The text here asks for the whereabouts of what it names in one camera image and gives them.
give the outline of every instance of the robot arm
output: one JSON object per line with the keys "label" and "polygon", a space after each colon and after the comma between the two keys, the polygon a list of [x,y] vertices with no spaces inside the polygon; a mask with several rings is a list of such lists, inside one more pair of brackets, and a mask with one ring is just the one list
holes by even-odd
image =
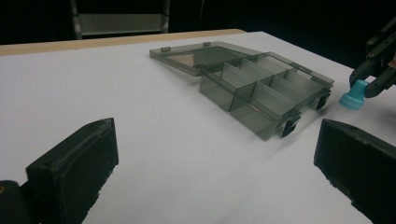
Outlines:
{"label": "robot arm", "polygon": [[369,76],[376,79],[366,87],[366,98],[376,97],[396,84],[396,17],[366,42],[366,60],[350,75],[350,87]]}

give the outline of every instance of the white table surface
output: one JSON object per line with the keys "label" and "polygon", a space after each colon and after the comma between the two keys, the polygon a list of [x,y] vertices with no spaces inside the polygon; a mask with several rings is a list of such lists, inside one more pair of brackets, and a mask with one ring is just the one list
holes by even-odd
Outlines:
{"label": "white table surface", "polygon": [[[273,51],[334,79],[332,95],[289,136],[264,142],[203,96],[200,78],[149,57],[150,49],[206,41]],[[396,88],[360,111],[344,109],[338,100],[351,72],[261,32],[1,56],[0,179],[21,185],[31,162],[111,117],[120,164],[85,224],[371,223],[313,164],[322,119],[396,146]]]}

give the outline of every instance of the black object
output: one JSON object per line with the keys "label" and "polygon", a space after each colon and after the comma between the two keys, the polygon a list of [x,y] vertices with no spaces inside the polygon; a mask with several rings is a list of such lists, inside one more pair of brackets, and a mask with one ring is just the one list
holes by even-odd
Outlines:
{"label": "black object", "polygon": [[373,223],[396,223],[396,147],[324,119],[314,164]]}
{"label": "black object", "polygon": [[366,42],[366,60],[350,75],[350,87],[369,76],[376,79],[367,86],[366,98],[376,97],[396,84],[396,17]]}
{"label": "black object", "polygon": [[81,223],[119,163],[114,119],[89,123],[26,168],[28,181],[0,181],[0,223]]}

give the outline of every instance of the box lid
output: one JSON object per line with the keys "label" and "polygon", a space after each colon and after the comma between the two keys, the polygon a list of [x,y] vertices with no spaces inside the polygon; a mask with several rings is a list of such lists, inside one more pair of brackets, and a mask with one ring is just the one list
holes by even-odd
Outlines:
{"label": "box lid", "polygon": [[224,63],[260,53],[262,52],[219,41],[151,49],[149,51],[151,58],[174,66],[195,77],[200,76],[199,67],[214,63]]}

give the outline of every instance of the plastic organizer box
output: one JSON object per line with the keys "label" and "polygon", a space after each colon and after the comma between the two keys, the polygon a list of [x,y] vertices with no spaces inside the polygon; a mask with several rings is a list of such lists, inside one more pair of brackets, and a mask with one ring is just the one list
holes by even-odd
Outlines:
{"label": "plastic organizer box", "polygon": [[326,104],[333,84],[273,52],[224,42],[152,49],[149,55],[201,76],[200,92],[263,140],[291,133],[303,108],[318,110]]}

